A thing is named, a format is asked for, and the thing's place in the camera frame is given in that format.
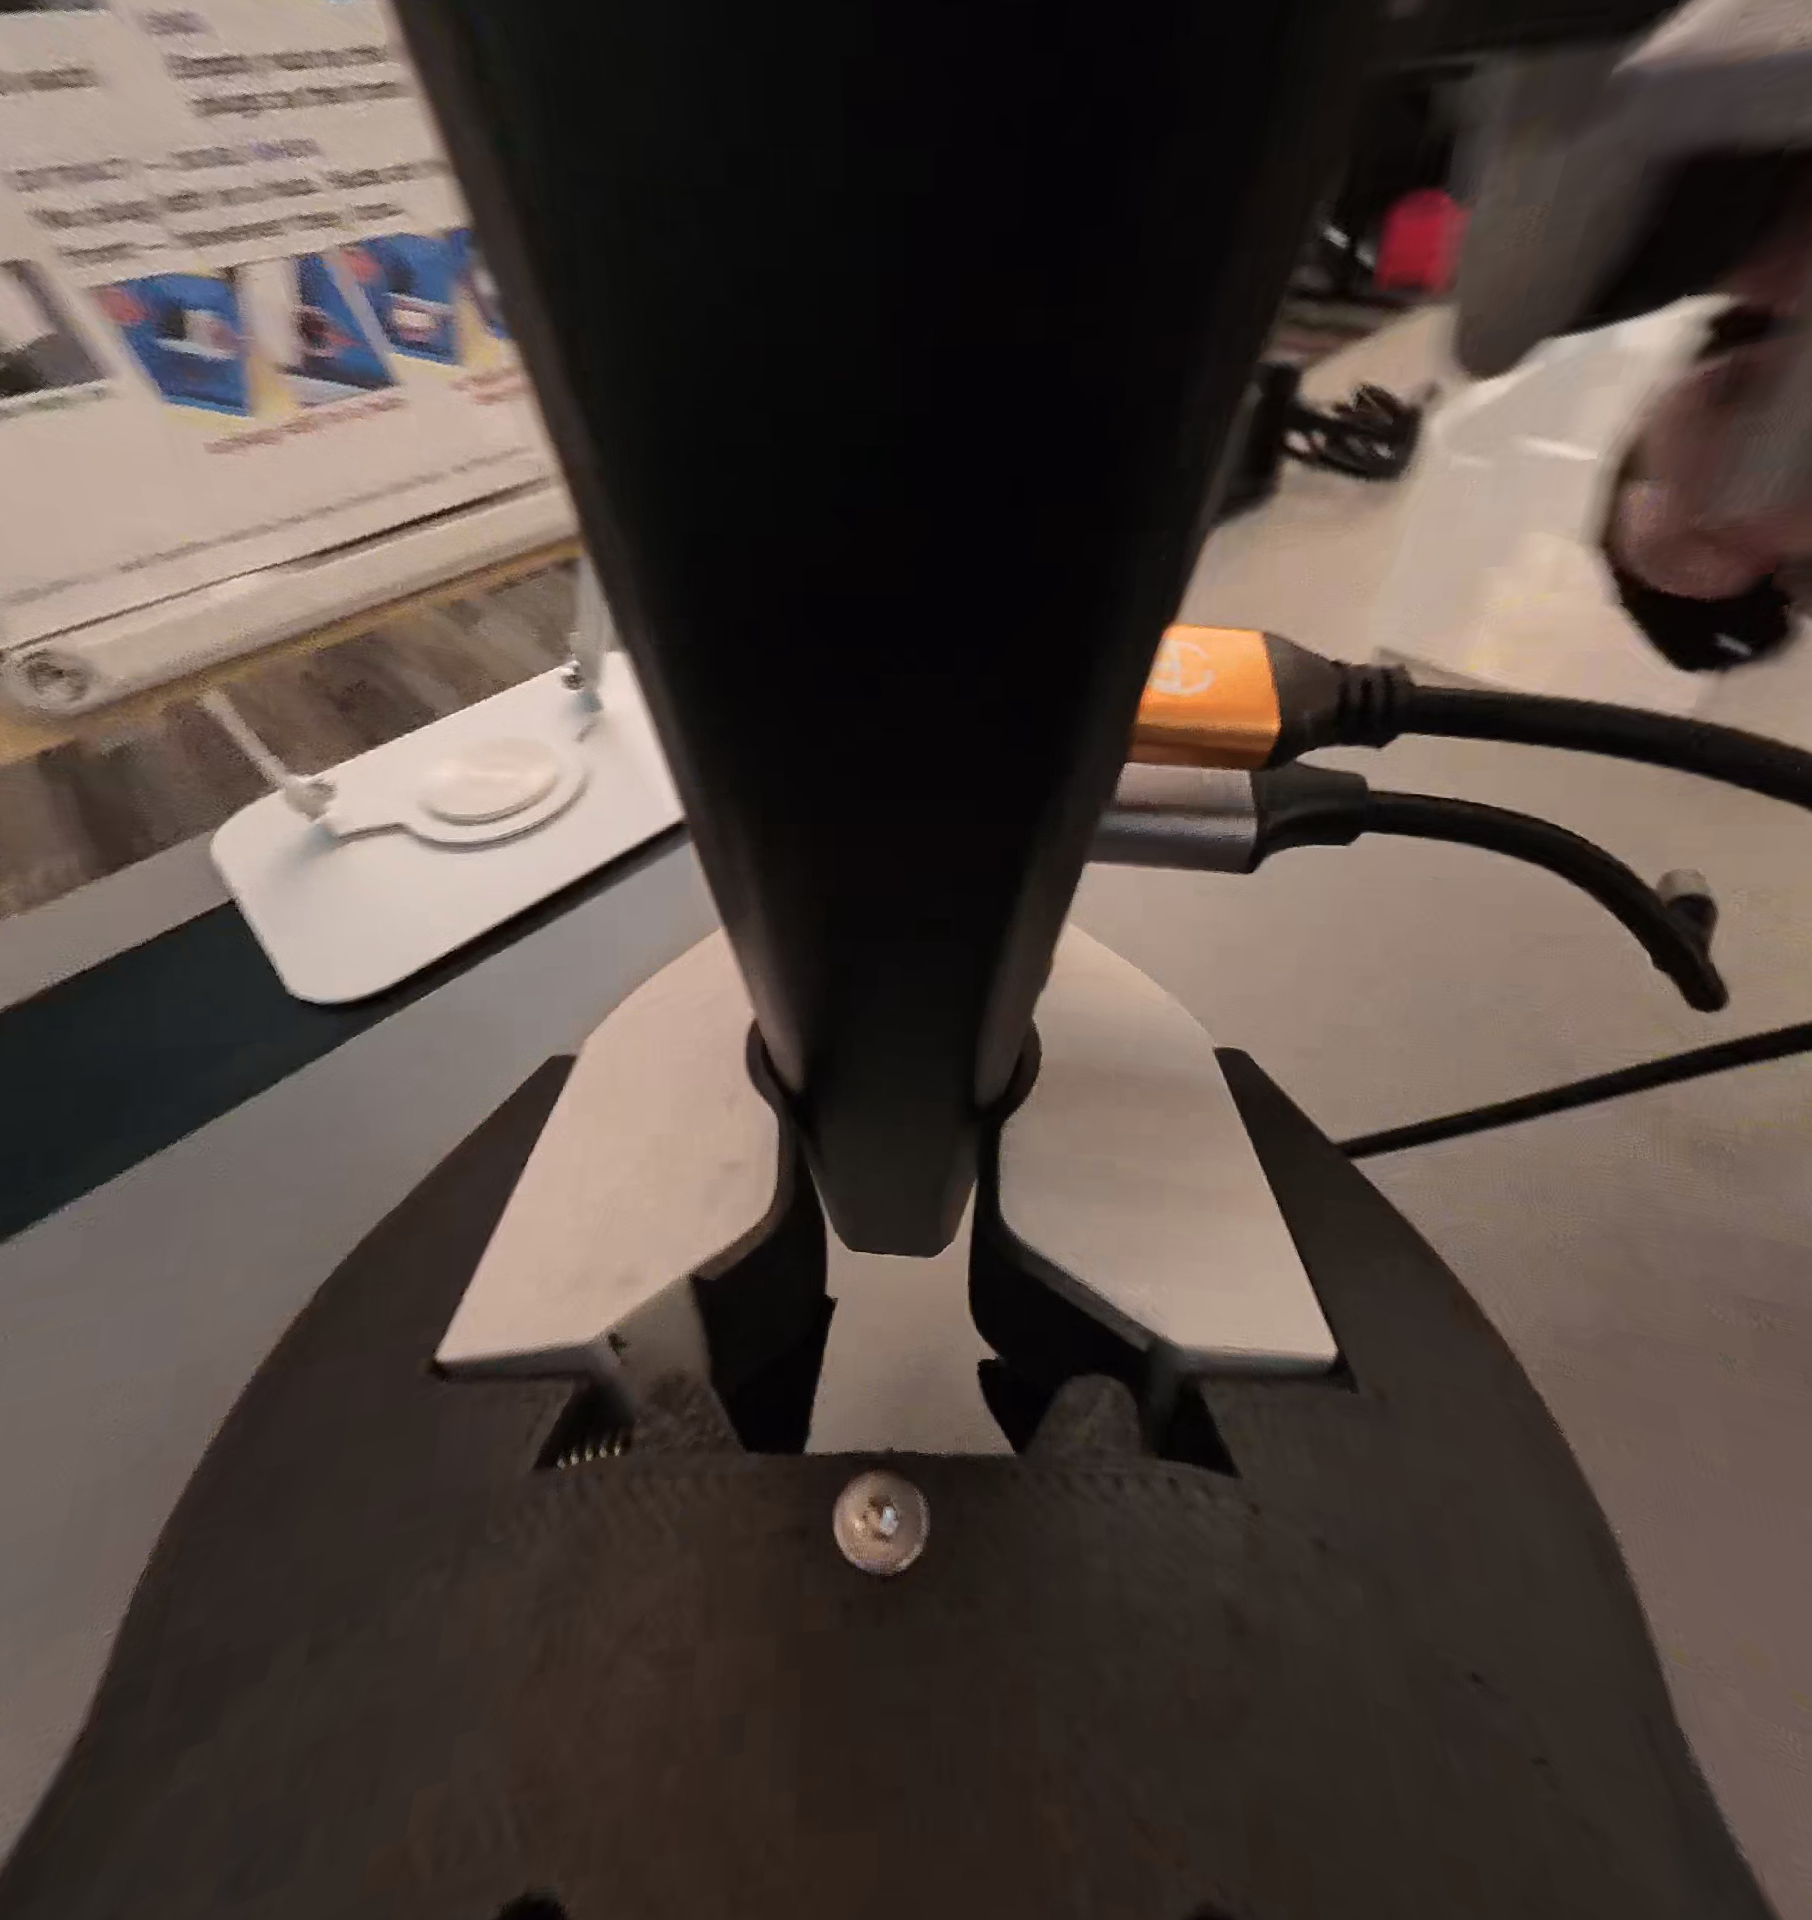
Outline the red bin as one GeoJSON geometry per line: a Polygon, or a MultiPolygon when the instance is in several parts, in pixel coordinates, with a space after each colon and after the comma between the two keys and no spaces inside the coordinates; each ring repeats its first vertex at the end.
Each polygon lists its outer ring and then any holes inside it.
{"type": "Polygon", "coordinates": [[[1373,293],[1386,300],[1430,301],[1452,290],[1470,224],[1441,187],[1419,187],[1392,202],[1373,245],[1373,293]]]}

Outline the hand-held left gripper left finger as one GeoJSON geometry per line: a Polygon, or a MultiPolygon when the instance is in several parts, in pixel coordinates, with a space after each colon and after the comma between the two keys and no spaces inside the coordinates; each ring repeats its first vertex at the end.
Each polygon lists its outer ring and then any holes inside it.
{"type": "Polygon", "coordinates": [[[832,1311],[813,1174],[715,932],[586,1037],[436,1368],[628,1415],[682,1375],[748,1452],[802,1452],[832,1311]]]}

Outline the black USB cable grey plug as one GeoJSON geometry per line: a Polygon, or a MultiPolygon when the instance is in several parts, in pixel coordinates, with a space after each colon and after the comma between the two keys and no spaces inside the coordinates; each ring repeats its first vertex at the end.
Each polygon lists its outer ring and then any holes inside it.
{"type": "Polygon", "coordinates": [[[1498,856],[1549,875],[1605,912],[1690,1009],[1730,1003],[1712,946],[1719,904],[1701,877],[1652,884],[1574,830],[1493,804],[1370,787],[1290,765],[1224,771],[1130,762],[1101,813],[1093,862],[1247,877],[1281,852],[1399,837],[1498,856]]]}

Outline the printed instruction sheet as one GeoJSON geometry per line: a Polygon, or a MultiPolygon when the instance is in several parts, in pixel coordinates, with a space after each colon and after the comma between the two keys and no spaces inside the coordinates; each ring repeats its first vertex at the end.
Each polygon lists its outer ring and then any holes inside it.
{"type": "Polygon", "coordinates": [[[389,6],[0,6],[0,653],[548,480],[389,6]]]}

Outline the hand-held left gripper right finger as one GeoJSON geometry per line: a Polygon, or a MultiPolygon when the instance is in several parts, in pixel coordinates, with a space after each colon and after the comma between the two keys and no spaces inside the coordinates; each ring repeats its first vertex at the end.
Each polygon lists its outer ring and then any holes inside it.
{"type": "Polygon", "coordinates": [[[1066,929],[1020,1080],[982,1146],[969,1315],[982,1397],[1026,1452],[1055,1395],[1113,1382],[1160,1456],[1220,1382],[1325,1382],[1337,1339],[1208,1030],[1066,929]]]}

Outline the white metal stand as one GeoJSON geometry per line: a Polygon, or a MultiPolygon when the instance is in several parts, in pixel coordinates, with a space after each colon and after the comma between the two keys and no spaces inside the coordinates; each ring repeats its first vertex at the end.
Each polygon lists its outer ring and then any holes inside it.
{"type": "Polygon", "coordinates": [[[389,992],[682,823],[588,561],[556,667],[325,771],[224,694],[198,706],[270,781],[216,830],[216,873],[311,1005],[389,992]]]}

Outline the person's right hand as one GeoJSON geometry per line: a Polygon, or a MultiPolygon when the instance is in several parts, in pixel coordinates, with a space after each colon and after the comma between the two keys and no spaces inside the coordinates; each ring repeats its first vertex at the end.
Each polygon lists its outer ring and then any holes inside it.
{"type": "Polygon", "coordinates": [[[1746,660],[1812,621],[1812,150],[1767,163],[1688,370],[1634,428],[1602,550],[1672,660],[1746,660]]]}

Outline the black USB hub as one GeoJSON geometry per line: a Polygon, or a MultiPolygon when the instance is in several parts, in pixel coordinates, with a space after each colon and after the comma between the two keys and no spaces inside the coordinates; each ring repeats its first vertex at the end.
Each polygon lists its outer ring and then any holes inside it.
{"type": "Polygon", "coordinates": [[[1383,6],[396,6],[849,1249],[954,1234],[1383,6]]]}

